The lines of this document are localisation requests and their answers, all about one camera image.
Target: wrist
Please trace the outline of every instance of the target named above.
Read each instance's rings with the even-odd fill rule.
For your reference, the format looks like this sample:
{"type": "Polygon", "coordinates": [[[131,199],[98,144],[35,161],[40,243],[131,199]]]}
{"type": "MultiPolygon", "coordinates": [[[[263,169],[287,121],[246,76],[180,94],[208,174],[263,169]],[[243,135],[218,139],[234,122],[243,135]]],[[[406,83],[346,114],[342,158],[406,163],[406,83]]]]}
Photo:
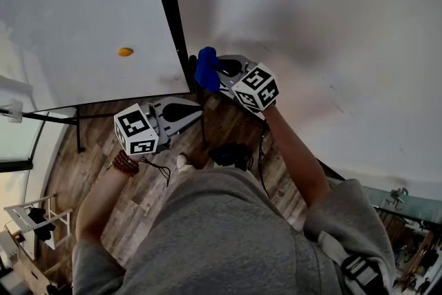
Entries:
{"type": "Polygon", "coordinates": [[[125,178],[127,180],[130,180],[130,178],[131,178],[130,175],[128,175],[126,172],[123,172],[123,171],[119,170],[114,165],[110,166],[108,172],[111,172],[113,176],[120,176],[120,177],[125,178]]]}
{"type": "Polygon", "coordinates": [[[112,167],[119,172],[125,173],[129,177],[133,177],[140,171],[138,160],[127,156],[123,149],[120,150],[119,153],[114,157],[112,167]]]}
{"type": "Polygon", "coordinates": [[[272,112],[274,112],[276,110],[276,106],[275,104],[270,104],[268,105],[268,107],[266,107],[265,110],[262,110],[261,113],[264,115],[265,118],[267,118],[266,116],[272,112]]]}

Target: shoe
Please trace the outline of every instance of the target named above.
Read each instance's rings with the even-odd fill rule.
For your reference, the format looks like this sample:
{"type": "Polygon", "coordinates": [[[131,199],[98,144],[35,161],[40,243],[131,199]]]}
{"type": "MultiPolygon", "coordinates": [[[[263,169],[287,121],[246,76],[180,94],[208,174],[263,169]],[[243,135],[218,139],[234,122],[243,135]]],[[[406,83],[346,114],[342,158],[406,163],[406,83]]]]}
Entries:
{"type": "Polygon", "coordinates": [[[189,158],[186,156],[185,153],[178,154],[177,157],[177,169],[180,170],[186,165],[190,165],[189,158]]]}

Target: person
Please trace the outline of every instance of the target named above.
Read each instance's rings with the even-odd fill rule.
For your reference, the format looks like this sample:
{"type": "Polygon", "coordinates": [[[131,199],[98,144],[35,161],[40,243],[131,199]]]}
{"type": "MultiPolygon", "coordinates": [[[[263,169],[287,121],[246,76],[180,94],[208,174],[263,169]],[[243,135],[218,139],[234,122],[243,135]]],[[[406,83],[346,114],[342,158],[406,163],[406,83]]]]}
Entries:
{"type": "Polygon", "coordinates": [[[430,286],[431,282],[429,278],[425,278],[425,281],[419,285],[417,288],[416,294],[423,294],[427,291],[428,287],[430,286]]]}
{"type": "Polygon", "coordinates": [[[437,250],[434,248],[435,245],[432,245],[431,248],[426,251],[426,253],[423,255],[420,266],[428,270],[430,267],[432,267],[436,261],[437,258],[439,258],[439,254],[437,253],[437,250]]]}
{"type": "MultiPolygon", "coordinates": [[[[317,159],[276,106],[262,113],[308,207],[303,234],[250,173],[226,167],[196,171],[180,154],[179,173],[162,209],[123,269],[100,242],[127,175],[133,174],[116,159],[78,211],[73,293],[336,295],[350,294],[358,284],[367,292],[371,278],[360,282],[347,276],[355,264],[363,267],[361,276],[377,268],[378,293],[390,292],[393,251],[359,182],[347,180],[331,191],[317,159]],[[362,260],[370,263],[358,263],[362,260]]],[[[127,165],[139,159],[131,156],[127,165]]]]}

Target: wooden floor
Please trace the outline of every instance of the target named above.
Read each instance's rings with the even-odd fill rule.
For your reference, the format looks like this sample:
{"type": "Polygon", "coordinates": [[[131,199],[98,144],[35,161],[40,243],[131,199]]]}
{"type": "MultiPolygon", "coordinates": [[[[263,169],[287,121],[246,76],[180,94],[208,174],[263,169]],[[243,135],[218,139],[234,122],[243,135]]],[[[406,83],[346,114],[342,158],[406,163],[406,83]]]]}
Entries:
{"type": "MultiPolygon", "coordinates": [[[[183,96],[195,99],[192,95],[183,96]]],[[[81,114],[112,113],[123,110],[135,102],[154,102],[156,99],[125,100],[107,104],[92,104],[82,107],[81,114]]],[[[252,116],[237,108],[227,98],[210,95],[204,98],[204,122],[207,149],[202,151],[202,135],[199,122],[182,135],[173,138],[171,150],[149,156],[156,164],[175,170],[175,160],[180,152],[185,152],[197,169],[213,166],[207,151],[228,142],[244,142],[254,151],[254,165],[251,172],[258,175],[258,145],[262,126],[252,116]]],[[[55,160],[46,195],[57,194],[56,210],[73,208],[73,229],[82,200],[93,184],[100,179],[111,163],[120,145],[113,132],[113,118],[99,118],[81,121],[81,143],[86,151],[77,154],[75,127],[66,132],[55,160]]],[[[297,230],[302,229],[306,207],[304,200],[287,174],[278,148],[267,131],[263,140],[265,157],[262,162],[263,175],[271,200],[282,215],[297,230]]],[[[125,266],[135,253],[138,245],[148,233],[158,213],[166,180],[161,173],[148,165],[140,167],[140,173],[127,184],[106,227],[102,241],[117,261],[125,266]]],[[[56,228],[56,236],[64,229],[56,228]]],[[[66,257],[75,245],[75,237],[57,250],[39,242],[38,264],[48,269],[66,257]]],[[[72,264],[68,264],[53,274],[59,284],[72,279],[72,264]]]]}

